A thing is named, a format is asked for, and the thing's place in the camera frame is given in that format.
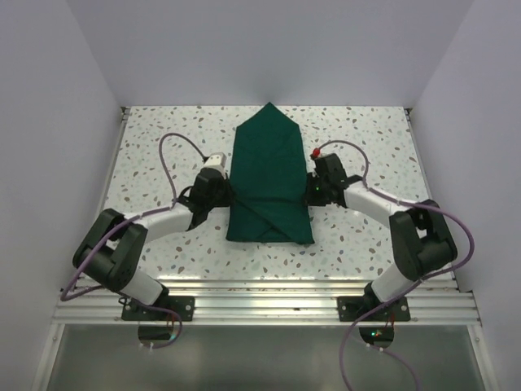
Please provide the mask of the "green surgical cloth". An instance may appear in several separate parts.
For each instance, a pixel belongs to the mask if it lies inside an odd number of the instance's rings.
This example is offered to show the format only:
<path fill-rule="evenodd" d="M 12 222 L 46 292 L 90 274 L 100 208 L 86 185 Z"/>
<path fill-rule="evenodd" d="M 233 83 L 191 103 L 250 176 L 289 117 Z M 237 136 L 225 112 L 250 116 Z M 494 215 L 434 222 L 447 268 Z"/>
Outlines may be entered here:
<path fill-rule="evenodd" d="M 306 184 L 300 127 L 267 103 L 235 131 L 230 166 L 233 201 L 226 239 L 313 244 L 304 202 Z"/>

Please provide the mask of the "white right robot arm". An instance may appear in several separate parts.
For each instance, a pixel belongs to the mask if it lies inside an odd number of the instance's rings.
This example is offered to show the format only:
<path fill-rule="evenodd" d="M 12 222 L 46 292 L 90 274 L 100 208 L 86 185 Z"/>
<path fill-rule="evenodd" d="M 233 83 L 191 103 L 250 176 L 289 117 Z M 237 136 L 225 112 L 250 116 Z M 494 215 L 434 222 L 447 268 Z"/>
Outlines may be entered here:
<path fill-rule="evenodd" d="M 382 319 L 392 309 L 391 299 L 455 260 L 456 244 L 435 201 L 399 204 L 386 192 L 377 195 L 367 189 L 361 176 L 348 176 L 336 154 L 324 155 L 317 148 L 311 158 L 315 169 L 307 175 L 309 206 L 337 204 L 390 230 L 393 262 L 364 289 L 362 309 L 367 317 Z"/>

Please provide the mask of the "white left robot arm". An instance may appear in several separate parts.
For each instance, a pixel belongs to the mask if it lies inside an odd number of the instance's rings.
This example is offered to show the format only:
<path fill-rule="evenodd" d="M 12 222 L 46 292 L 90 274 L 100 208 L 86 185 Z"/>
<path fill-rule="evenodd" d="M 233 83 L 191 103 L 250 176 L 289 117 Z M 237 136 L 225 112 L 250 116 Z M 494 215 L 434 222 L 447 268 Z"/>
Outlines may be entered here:
<path fill-rule="evenodd" d="M 205 222 L 214 208 L 228 207 L 231 188 L 225 169 L 204 166 L 188 193 L 174 205 L 141 213 L 103 210 L 72 258 L 78 274 L 86 274 L 102 288 L 140 302 L 150 319 L 169 310 L 165 286 L 138 269 L 145 245 L 174 233 L 191 231 Z"/>

